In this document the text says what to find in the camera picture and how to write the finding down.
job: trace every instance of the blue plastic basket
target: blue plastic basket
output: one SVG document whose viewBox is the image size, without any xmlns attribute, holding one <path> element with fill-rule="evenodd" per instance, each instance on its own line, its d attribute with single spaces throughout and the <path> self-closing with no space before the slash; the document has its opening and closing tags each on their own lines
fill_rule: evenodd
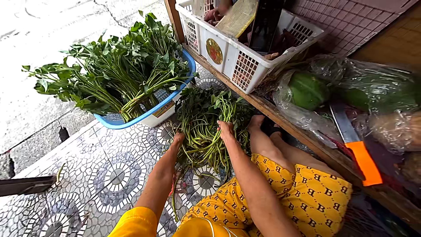
<svg viewBox="0 0 421 237">
<path fill-rule="evenodd" d="M 185 50 L 183 49 L 182 51 L 182 55 L 181 55 L 181 60 L 187 61 L 187 65 L 190 69 L 190 72 L 187 74 L 187 76 L 193 76 L 193 73 L 196 72 L 196 64 L 195 64 L 195 60 L 192 58 L 192 56 Z M 147 112 L 145 112 L 144 114 L 142 114 L 141 116 L 133 119 L 132 121 L 129 121 L 127 123 L 124 122 L 123 118 L 121 117 L 120 114 L 118 113 L 112 113 L 112 114 L 107 114 L 104 116 L 101 116 L 99 114 L 93 114 L 95 116 L 96 119 L 98 119 L 98 121 L 104 125 L 107 128 L 110 129 L 124 129 L 124 128 L 128 128 L 146 118 L 148 118 L 149 116 L 153 116 L 155 118 L 155 116 L 153 115 L 153 113 L 155 113 L 157 110 L 159 110 L 160 108 L 162 108 L 163 106 L 165 106 L 168 102 L 170 102 L 172 99 L 174 99 L 174 97 L 176 97 L 179 93 L 181 93 L 181 91 L 186 87 L 186 85 L 192 80 L 193 78 L 189 78 L 187 79 L 183 84 L 181 84 L 180 89 L 174 91 L 171 94 L 168 94 L 166 91 L 164 90 L 159 90 L 155 93 L 155 96 L 157 97 L 157 99 L 159 100 L 159 104 L 156 105 L 155 107 L 153 107 L 152 109 L 148 110 Z M 167 117 L 169 117 L 172 113 L 167 113 L 167 116 L 165 117 L 159 117 L 159 120 L 164 120 Z"/>
</svg>

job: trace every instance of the wooden shelf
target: wooden shelf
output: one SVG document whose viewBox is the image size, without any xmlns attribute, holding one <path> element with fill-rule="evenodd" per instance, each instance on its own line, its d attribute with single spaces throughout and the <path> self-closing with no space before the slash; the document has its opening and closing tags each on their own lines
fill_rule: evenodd
<svg viewBox="0 0 421 237">
<path fill-rule="evenodd" d="M 183 29 L 181 27 L 179 14 L 175 10 L 175 0 L 165 0 L 165 5 L 167 7 L 168 14 L 170 15 L 170 21 L 174 27 L 174 32 L 176 34 L 179 33 L 179 35 L 176 35 L 176 38 L 180 43 L 183 43 Z M 354 186 L 360 187 L 366 194 L 376 199 L 380 204 L 408 223 L 414 230 L 421 233 L 421 210 L 408 199 L 387 185 L 364 187 L 361 182 L 362 176 L 355 171 L 353 161 L 350 158 L 342 154 L 337 149 L 331 149 L 319 142 L 319 140 L 311 132 L 298 128 L 290 123 L 279 113 L 276 106 L 268 102 L 266 99 L 257 96 L 255 93 L 251 93 L 249 95 L 244 94 L 230 81 L 228 77 L 212 67 L 204 57 L 198 55 L 188 46 L 183 46 L 195 59 L 195 61 L 215 75 L 230 89 L 237 92 L 250 104 L 259 109 L 271 120 L 280 125 L 285 131 L 312 149 L 314 153 L 323 159 L 323 161 L 332 169 L 340 173 L 348 182 L 352 183 Z"/>
</svg>

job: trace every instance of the tiled wall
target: tiled wall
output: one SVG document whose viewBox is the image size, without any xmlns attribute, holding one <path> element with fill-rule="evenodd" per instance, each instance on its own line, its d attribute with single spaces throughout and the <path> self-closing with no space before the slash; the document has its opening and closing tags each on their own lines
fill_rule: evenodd
<svg viewBox="0 0 421 237">
<path fill-rule="evenodd" d="M 297 0 L 292 12 L 325 29 L 322 46 L 349 55 L 418 0 Z"/>
<path fill-rule="evenodd" d="M 421 2 L 359 49 L 353 58 L 421 70 Z"/>
</svg>

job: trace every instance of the knife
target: knife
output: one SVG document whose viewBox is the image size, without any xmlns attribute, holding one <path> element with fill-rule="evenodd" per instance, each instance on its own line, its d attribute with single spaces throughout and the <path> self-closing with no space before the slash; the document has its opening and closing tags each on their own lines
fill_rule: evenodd
<svg viewBox="0 0 421 237">
<path fill-rule="evenodd" d="M 364 186 L 371 186 L 383 183 L 376 164 L 365 148 L 364 142 L 354 130 L 354 127 L 346 116 L 344 108 L 345 105 L 343 103 L 330 103 L 330 110 L 332 112 L 333 119 L 335 120 L 342 139 L 344 140 L 345 146 L 352 150 L 355 161 L 362 171 L 362 174 L 365 176 L 365 180 L 362 181 L 362 184 Z"/>
</svg>

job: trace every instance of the forearm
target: forearm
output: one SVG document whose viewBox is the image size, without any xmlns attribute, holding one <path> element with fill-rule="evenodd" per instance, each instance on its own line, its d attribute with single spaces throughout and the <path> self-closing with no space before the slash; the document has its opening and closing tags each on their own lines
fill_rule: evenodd
<svg viewBox="0 0 421 237">
<path fill-rule="evenodd" d="M 285 215 L 273 189 L 243 152 L 234 137 L 225 141 L 235 175 L 245 196 L 255 225 L 266 237 L 299 236 L 291 220 Z"/>
<path fill-rule="evenodd" d="M 179 147 L 172 144 L 149 175 L 146 187 L 134 207 L 151 209 L 159 220 L 173 183 L 174 166 Z"/>
</svg>

